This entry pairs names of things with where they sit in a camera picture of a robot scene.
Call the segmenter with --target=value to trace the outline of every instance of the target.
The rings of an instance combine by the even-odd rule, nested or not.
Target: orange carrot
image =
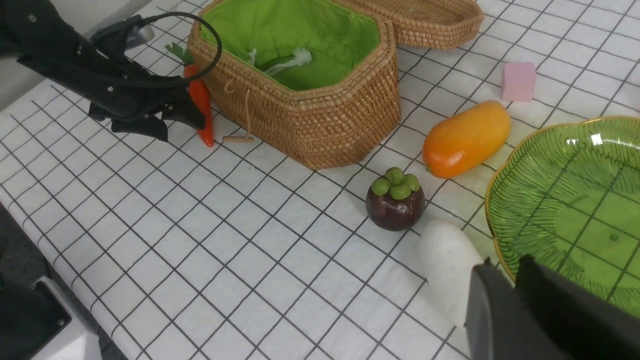
[[[179,45],[173,43],[166,48],[172,54],[176,55],[184,63],[184,77],[188,78],[200,72],[200,68],[196,65],[189,54],[188,50],[183,50]],[[204,129],[198,129],[198,135],[208,147],[213,147],[213,120],[211,118],[211,96],[209,90],[202,79],[197,79],[189,83],[189,95],[194,104],[205,117]]]

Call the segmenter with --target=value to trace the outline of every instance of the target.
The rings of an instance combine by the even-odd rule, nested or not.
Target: gray floor
[[[67,295],[76,303],[76,308],[85,314],[98,331],[103,360],[126,360],[120,349],[109,339],[59,275],[53,269],[51,271],[53,280],[67,292]],[[29,285],[47,274],[46,260],[2,206],[0,206],[0,273],[4,277]]]

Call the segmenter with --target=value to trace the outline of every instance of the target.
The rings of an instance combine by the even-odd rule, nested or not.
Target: basket lid
[[[390,20],[398,44],[450,49],[476,37],[484,13],[474,0],[334,0]]]

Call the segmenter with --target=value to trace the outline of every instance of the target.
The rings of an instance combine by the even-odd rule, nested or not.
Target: white tablecloth
[[[130,359],[466,358],[465,334],[432,307],[415,257],[424,219],[457,224],[496,261],[483,195],[514,145],[542,126],[640,109],[640,3],[479,4],[474,41],[398,50],[402,125],[357,165],[312,172],[258,139],[211,150],[181,124],[170,143],[114,135],[87,118],[88,101],[45,82],[0,121],[0,200]],[[130,55],[179,74],[164,45],[191,24],[157,26]],[[507,143],[456,179],[425,173],[424,135],[498,99],[505,61],[538,67],[535,100],[507,104]],[[215,127],[218,141],[243,134],[222,115]],[[429,199],[401,233],[364,210],[367,187],[393,166]]]

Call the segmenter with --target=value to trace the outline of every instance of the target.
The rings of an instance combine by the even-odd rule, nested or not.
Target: mangosteen
[[[377,178],[367,193],[367,214],[385,230],[405,230],[424,212],[424,192],[418,178],[392,167]]]

